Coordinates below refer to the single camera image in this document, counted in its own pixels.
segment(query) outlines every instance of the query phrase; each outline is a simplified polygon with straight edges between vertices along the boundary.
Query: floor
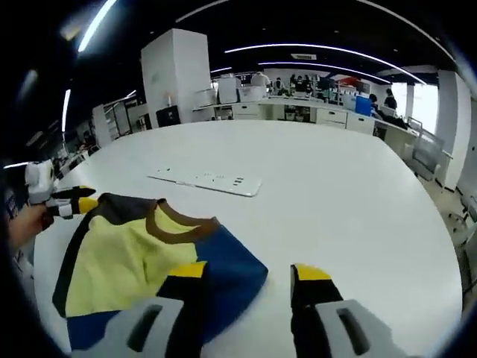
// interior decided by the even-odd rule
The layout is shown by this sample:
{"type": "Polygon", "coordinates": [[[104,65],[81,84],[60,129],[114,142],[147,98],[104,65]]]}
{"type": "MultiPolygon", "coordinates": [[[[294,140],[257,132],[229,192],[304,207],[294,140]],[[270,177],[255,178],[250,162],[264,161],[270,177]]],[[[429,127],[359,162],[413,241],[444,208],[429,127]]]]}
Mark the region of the floor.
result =
{"type": "MultiPolygon", "coordinates": [[[[459,233],[465,230],[470,226],[473,221],[471,218],[468,218],[466,224],[463,225],[461,222],[450,219],[449,214],[454,213],[461,215],[462,207],[461,204],[461,195],[458,192],[450,192],[449,190],[443,190],[435,182],[426,182],[422,178],[419,178],[421,184],[426,189],[427,193],[433,200],[435,206],[439,210],[439,213],[442,215],[442,219],[446,224],[447,230],[451,236],[454,246],[461,244],[459,239],[459,233]]],[[[468,309],[472,303],[477,301],[477,287],[474,287],[473,291],[470,292],[466,297],[464,297],[464,312],[468,309]]]]}

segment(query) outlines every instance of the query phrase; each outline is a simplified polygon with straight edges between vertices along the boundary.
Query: black ceiling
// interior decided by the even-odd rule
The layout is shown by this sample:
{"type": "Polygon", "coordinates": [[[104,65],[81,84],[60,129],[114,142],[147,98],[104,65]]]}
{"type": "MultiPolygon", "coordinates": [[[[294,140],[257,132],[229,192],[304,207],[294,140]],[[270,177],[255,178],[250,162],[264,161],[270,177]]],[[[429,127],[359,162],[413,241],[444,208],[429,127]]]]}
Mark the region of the black ceiling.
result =
{"type": "MultiPolygon", "coordinates": [[[[12,81],[4,126],[8,134],[7,155],[13,156],[8,153],[12,148],[22,149],[36,131],[46,131],[52,122],[60,122],[68,88],[72,90],[68,128],[88,119],[98,104],[121,98],[132,90],[141,93],[140,51],[173,27],[208,36],[211,69],[232,66],[237,72],[250,71],[258,68],[258,62],[293,60],[292,52],[316,54],[319,63],[371,74],[389,69],[362,57],[321,49],[267,48],[224,53],[227,49],[264,43],[330,45],[370,54],[398,66],[454,69],[454,63],[428,38],[392,15],[356,0],[229,0],[179,23],[175,19],[212,0],[117,0],[86,51],[78,56],[76,49],[87,24],[103,2],[56,1],[45,5],[32,1],[28,6],[14,5],[16,21],[12,23],[16,25],[10,29],[7,41],[11,62],[8,77],[12,81]],[[75,29],[78,33],[68,41],[64,38],[65,28],[70,29],[70,36],[75,29]],[[22,81],[32,69],[37,80],[19,100],[22,81]]],[[[446,41],[453,40],[467,56],[473,56],[469,53],[473,44],[464,42],[472,14],[459,13],[462,7],[436,9],[431,1],[374,2],[416,23],[447,48],[446,41]]]]}

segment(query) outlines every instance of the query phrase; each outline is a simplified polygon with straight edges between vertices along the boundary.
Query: desk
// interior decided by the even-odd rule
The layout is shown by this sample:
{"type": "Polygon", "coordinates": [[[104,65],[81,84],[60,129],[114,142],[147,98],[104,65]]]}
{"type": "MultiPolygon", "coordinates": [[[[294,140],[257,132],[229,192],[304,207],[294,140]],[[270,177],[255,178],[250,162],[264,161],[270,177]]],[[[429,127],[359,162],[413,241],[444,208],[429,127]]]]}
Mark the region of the desk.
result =
{"type": "MultiPolygon", "coordinates": [[[[117,139],[60,182],[78,184],[98,194],[165,197],[185,215],[217,216],[268,267],[256,300],[203,348],[205,357],[295,357],[292,263],[330,273],[343,297],[388,324],[408,354],[429,352],[459,322],[461,279],[443,220],[412,172],[375,137],[296,122],[177,125],[117,139]],[[254,176],[262,187],[244,198],[147,178],[160,163],[254,176]]],[[[66,349],[66,325],[51,297],[79,220],[58,219],[35,247],[40,317],[66,349]]]]}

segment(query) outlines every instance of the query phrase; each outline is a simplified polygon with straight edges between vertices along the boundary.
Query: blue fabric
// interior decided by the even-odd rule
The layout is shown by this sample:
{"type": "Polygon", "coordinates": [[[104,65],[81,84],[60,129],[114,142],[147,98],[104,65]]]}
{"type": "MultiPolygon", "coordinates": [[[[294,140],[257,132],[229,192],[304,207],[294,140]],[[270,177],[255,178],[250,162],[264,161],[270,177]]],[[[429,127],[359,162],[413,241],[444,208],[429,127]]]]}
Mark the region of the blue fabric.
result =
{"type": "Polygon", "coordinates": [[[109,311],[68,318],[66,322],[72,351],[91,348],[104,337],[107,322],[120,312],[109,311]]]}
{"type": "Polygon", "coordinates": [[[224,226],[195,244],[198,261],[207,261],[204,343],[231,325],[257,296],[268,274],[224,226]]]}

